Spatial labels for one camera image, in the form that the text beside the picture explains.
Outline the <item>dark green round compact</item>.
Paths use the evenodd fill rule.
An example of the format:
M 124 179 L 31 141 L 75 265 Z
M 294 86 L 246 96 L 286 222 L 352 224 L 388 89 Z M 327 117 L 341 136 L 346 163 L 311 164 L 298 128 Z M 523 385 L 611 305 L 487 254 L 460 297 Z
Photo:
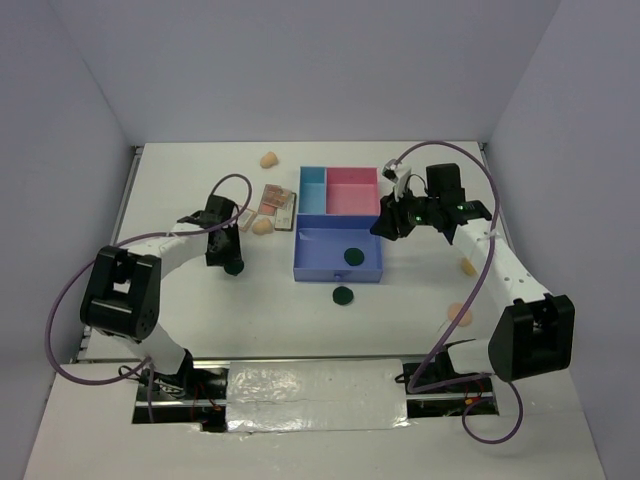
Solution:
M 365 255 L 361 249 L 351 247 L 345 250 L 344 260 L 350 266 L 359 266 L 363 264 Z

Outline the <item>dark green compact front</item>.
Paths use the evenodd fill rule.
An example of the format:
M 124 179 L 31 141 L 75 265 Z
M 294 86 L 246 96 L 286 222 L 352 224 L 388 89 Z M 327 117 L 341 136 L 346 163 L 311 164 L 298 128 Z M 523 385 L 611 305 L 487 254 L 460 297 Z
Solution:
M 354 300 L 354 293 L 346 286 L 338 286 L 332 292 L 332 300 L 337 305 L 346 306 Z

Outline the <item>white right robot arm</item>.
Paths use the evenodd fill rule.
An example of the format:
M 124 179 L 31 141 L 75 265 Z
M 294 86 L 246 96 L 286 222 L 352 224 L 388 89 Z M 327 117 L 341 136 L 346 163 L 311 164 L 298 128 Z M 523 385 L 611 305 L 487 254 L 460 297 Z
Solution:
M 456 391 L 472 374 L 513 382 L 568 368 L 573 302 L 552 294 L 529 273 L 496 230 L 496 215 L 481 201 L 467 199 L 459 167 L 453 163 L 427 167 L 423 196 L 409 188 L 410 168 L 387 163 L 382 174 L 393 190 L 381 199 L 371 233 L 395 241 L 417 226 L 436 229 L 473 266 L 479 288 L 491 294 L 501 312 L 488 339 L 438 341 L 438 352 L 448 358 L 434 369 L 437 384 Z

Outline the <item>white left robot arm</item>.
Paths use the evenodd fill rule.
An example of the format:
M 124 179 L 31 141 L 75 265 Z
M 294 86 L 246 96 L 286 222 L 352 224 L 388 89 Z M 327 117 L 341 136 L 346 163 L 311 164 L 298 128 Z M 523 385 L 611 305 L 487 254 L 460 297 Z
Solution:
M 211 376 L 193 366 L 193 356 L 160 325 L 161 281 L 183 264 L 202 258 L 231 276 L 244 270 L 239 212 L 230 199 L 210 195 L 206 206 L 178 220 L 167 236 L 128 248 L 102 248 L 93 265 L 80 308 L 83 324 L 150 358 L 154 381 L 173 398 L 195 393 Z

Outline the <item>yellow teardrop makeup sponge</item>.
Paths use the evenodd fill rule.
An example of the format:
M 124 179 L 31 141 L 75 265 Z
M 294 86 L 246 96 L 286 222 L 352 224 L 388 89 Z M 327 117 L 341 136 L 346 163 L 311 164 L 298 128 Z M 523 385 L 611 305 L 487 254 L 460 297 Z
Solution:
M 472 263 L 467 258 L 462 258 L 460 261 L 460 268 L 462 272 L 470 277 L 474 277 L 477 275 L 477 271 Z

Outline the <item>orange square blush palette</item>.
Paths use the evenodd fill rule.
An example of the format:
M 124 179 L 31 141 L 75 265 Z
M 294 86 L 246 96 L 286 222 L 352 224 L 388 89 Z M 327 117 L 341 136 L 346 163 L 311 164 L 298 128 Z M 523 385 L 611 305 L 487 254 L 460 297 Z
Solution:
M 240 231 L 246 232 L 251 227 L 253 221 L 257 217 L 257 212 L 251 209 L 246 209 L 237 220 L 237 224 Z

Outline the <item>tan sponge beside palettes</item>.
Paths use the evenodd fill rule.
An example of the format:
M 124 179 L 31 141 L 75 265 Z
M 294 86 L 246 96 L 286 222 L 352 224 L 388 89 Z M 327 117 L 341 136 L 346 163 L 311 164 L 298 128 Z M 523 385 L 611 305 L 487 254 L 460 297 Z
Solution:
M 274 225 L 269 218 L 261 218 L 252 224 L 252 232 L 255 235 L 267 235 L 274 232 Z

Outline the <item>pink blush palette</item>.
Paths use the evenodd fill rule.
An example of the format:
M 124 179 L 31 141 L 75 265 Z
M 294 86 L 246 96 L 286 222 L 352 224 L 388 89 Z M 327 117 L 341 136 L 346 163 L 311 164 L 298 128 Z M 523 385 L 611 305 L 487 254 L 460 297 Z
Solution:
M 265 196 L 261 199 L 258 213 L 265 216 L 275 216 L 278 209 L 278 202 L 273 197 Z

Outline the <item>three-colour compartment organizer tray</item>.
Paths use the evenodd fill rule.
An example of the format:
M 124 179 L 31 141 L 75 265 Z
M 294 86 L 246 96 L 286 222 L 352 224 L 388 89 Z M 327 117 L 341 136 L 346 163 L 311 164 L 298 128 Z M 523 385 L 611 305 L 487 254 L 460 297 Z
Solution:
M 381 239 L 370 233 L 380 214 L 374 167 L 302 166 L 295 220 L 293 277 L 297 282 L 378 283 Z M 362 265 L 344 260 L 346 249 L 363 251 Z

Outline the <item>patterned eyeshadow palette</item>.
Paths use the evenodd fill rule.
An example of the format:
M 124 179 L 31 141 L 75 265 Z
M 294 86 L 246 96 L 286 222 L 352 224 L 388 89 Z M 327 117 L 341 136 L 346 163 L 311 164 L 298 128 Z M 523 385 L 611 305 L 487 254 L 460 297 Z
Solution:
M 289 202 L 291 191 L 280 185 L 266 184 L 261 202 L 274 208 L 284 208 Z

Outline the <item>pink round puff near base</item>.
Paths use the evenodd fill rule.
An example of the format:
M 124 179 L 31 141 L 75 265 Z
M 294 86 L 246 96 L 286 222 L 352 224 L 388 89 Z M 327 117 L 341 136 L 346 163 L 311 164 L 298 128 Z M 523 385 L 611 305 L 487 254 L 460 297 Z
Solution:
M 470 308 L 467 308 L 463 314 L 460 312 L 463 310 L 462 303 L 452 303 L 447 309 L 447 320 L 453 323 L 459 318 L 458 326 L 461 328 L 467 327 L 473 322 L 473 313 Z

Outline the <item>tan sponge at back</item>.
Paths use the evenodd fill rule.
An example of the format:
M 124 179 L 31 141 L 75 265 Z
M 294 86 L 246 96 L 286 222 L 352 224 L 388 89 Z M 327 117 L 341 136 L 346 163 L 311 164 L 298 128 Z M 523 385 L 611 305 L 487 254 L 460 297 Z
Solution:
M 260 159 L 260 166 L 263 169 L 270 169 L 273 168 L 274 166 L 276 166 L 279 163 L 279 158 L 278 156 L 272 152 L 269 151 L 267 152 L 261 159 Z

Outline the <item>silver tape covered panel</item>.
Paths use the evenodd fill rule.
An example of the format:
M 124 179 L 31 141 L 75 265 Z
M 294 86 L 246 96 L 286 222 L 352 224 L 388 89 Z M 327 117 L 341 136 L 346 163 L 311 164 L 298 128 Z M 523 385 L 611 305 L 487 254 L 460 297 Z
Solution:
M 389 430 L 408 425 L 402 363 L 235 362 L 226 387 L 230 432 Z

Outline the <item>aluminium table edge rail left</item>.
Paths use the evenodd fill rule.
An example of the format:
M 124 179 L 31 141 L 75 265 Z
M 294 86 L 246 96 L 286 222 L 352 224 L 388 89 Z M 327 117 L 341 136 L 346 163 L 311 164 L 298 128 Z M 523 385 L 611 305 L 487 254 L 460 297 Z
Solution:
M 117 246 L 116 240 L 120 233 L 123 215 L 126 213 L 127 203 L 133 188 L 133 182 L 141 160 L 142 151 L 142 147 L 137 147 L 135 149 L 133 164 L 118 211 L 115 234 L 113 235 L 112 242 L 100 248 L 95 259 L 90 262 L 92 267 L 91 274 L 89 276 L 89 281 L 80 308 L 80 319 L 85 325 L 85 329 L 95 330 L 99 335 L 112 338 L 113 342 L 120 340 L 123 348 L 127 351 L 126 354 L 120 356 L 120 359 L 137 358 L 135 353 L 130 350 L 130 347 L 134 344 L 128 342 L 126 337 L 120 338 L 117 335 L 114 335 L 109 331 L 109 329 L 106 329 L 104 332 L 100 332 L 100 328 L 103 327 L 105 315 L 110 309 L 108 300 L 114 300 L 117 298 L 113 287 L 109 286 L 108 283 L 113 282 L 115 278 L 116 261 L 118 259 L 126 258 L 126 253 L 123 252 L 121 247 Z

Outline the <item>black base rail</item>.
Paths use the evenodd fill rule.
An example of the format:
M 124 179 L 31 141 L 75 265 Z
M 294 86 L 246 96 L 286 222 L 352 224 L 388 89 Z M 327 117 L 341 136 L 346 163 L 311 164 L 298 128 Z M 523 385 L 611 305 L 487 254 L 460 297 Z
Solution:
M 474 414 L 497 414 L 490 380 L 410 393 L 416 368 L 400 359 L 199 362 L 184 390 L 161 377 L 138 377 L 132 421 L 254 434 L 390 430 L 457 417 L 475 401 Z

